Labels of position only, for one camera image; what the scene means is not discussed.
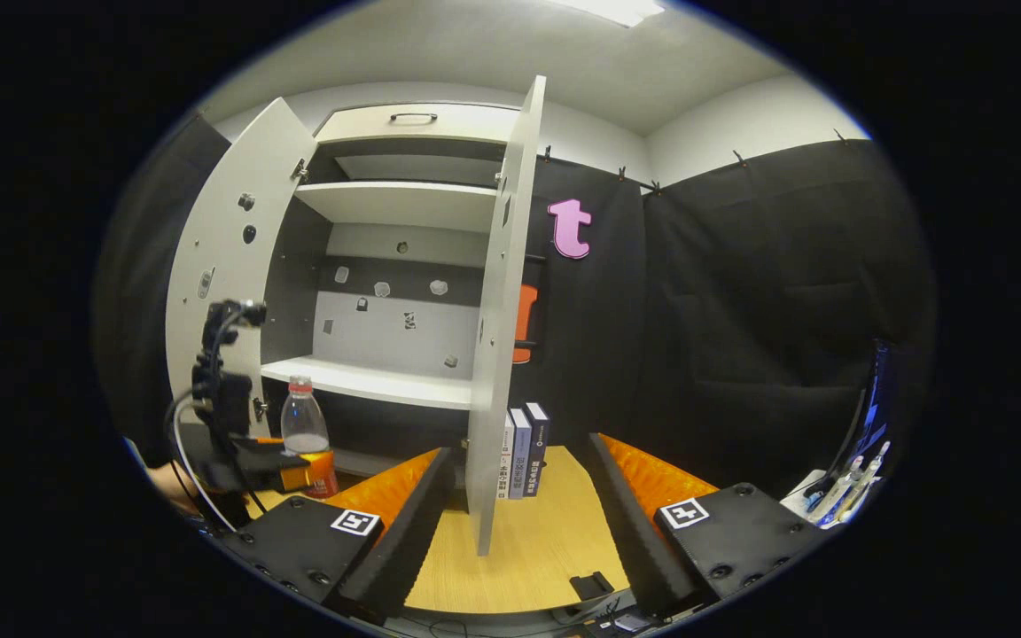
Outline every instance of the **wooden table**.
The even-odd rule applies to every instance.
[[[259,492],[266,507],[289,497]],[[248,504],[252,518],[260,511]],[[516,614],[580,602],[570,579],[600,571],[628,588],[593,484],[562,446],[546,450],[538,496],[498,500],[487,556],[475,554],[467,513],[445,509],[405,604],[447,614]]]

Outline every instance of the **cabinet shelf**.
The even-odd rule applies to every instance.
[[[446,380],[411,373],[351,366],[312,356],[276,360],[262,366],[262,376],[268,379],[288,381],[295,375],[309,377],[312,387],[321,391],[359,396],[361,399],[446,409],[471,408],[470,380]]]
[[[334,224],[421,226],[488,234],[494,189],[431,182],[338,182],[295,195]]]

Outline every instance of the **drawer handle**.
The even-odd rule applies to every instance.
[[[393,113],[393,114],[390,114],[390,116],[388,116],[388,120],[389,121],[396,121],[396,117],[400,117],[401,114],[422,114],[422,116],[425,116],[425,117],[432,117],[433,121],[436,121],[437,119],[439,119],[439,116],[436,113]]]

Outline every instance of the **book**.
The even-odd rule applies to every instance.
[[[527,403],[530,420],[530,453],[527,454],[527,487],[524,496],[538,496],[538,484],[542,481],[542,461],[546,459],[546,440],[550,436],[550,418],[542,411],[542,406]]]
[[[507,412],[506,423],[502,426],[502,455],[499,457],[498,489],[495,498],[506,498],[510,494],[510,457],[514,456],[514,421]]]
[[[530,421],[519,407],[510,408],[514,420],[514,456],[510,457],[510,494],[507,498],[522,498],[527,488],[527,457],[530,455]]]

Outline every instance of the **cabinet door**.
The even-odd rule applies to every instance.
[[[307,164],[315,149],[306,127],[277,98],[239,135],[199,191],[167,283],[164,337],[174,396],[192,386],[207,306],[223,299],[262,301],[275,239],[299,185],[296,166]],[[244,194],[252,205],[240,203]],[[225,371],[250,376],[252,397],[263,399],[258,343],[258,330],[239,328],[239,340],[222,354]],[[269,418],[255,421],[251,409],[251,436],[271,433]]]
[[[535,78],[507,139],[483,271],[478,342],[472,367],[471,414],[467,422],[465,478],[467,509],[471,513],[480,556],[486,556],[491,546],[495,481],[510,389],[515,325],[545,90],[546,79]]]

